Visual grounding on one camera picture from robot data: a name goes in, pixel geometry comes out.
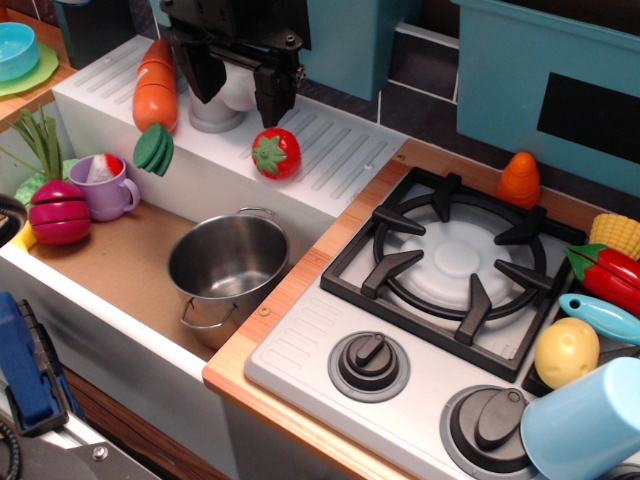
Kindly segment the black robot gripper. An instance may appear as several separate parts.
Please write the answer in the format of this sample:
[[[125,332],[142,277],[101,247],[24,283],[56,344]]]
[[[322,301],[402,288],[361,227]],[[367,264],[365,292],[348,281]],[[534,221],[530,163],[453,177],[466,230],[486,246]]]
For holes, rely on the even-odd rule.
[[[204,104],[227,80],[222,55],[292,53],[311,48],[305,1],[162,1],[177,62],[193,94]],[[300,66],[261,65],[253,74],[255,98],[265,128],[276,127],[295,105]]]

